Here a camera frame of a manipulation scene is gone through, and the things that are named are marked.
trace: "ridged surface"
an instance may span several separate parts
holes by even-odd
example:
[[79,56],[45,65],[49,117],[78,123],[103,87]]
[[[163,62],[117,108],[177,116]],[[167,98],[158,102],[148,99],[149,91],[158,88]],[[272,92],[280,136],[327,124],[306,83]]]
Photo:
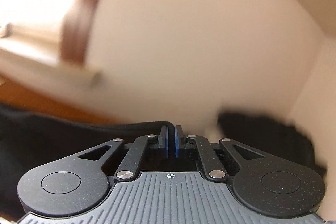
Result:
[[200,173],[142,172],[139,179],[118,183],[95,209],[67,219],[26,215],[20,224],[121,223],[297,223],[320,224],[311,214],[295,219],[274,219],[241,205],[222,183],[204,180]]

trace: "beige wall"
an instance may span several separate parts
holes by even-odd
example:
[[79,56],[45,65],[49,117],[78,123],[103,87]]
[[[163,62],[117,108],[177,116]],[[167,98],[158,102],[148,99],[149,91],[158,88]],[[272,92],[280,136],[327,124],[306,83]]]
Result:
[[202,131],[221,107],[285,117],[323,34],[296,0],[100,0],[88,64],[93,89],[0,60],[0,70],[60,100],[128,121]]
[[336,219],[336,40],[327,39],[307,84],[289,115],[313,139],[319,161],[326,163],[327,194],[319,209]]

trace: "black cloth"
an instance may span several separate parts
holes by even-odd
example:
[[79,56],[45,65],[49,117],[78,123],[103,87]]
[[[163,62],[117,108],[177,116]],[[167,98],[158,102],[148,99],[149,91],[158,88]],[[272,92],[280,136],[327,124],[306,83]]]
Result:
[[226,138],[309,167],[321,177],[327,171],[315,163],[311,140],[295,127],[286,126],[267,116],[250,116],[236,112],[220,113],[217,124]]
[[16,187],[30,169],[113,138],[132,143],[159,134],[163,125],[174,132],[169,122],[93,126],[0,104],[0,213],[16,219],[24,215]]

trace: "wooden floor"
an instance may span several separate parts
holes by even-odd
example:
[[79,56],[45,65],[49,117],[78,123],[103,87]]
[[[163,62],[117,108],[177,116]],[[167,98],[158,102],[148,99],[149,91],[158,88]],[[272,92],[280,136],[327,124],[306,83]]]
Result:
[[1,84],[2,81],[0,79],[1,103],[75,122],[99,124],[120,123],[117,119],[100,117],[99,115],[79,110],[44,95],[40,95],[1,75],[0,78],[4,80],[4,83]]

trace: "triangular cutout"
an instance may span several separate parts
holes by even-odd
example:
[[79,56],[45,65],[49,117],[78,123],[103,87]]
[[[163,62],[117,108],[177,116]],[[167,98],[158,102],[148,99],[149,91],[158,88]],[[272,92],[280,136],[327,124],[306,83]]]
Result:
[[99,160],[109,149],[110,146],[105,145],[83,155],[80,155],[79,158],[86,160]]
[[253,159],[259,159],[259,158],[264,157],[263,155],[253,152],[251,150],[248,150],[246,148],[243,148],[240,145],[234,145],[233,147],[246,160],[253,160]]

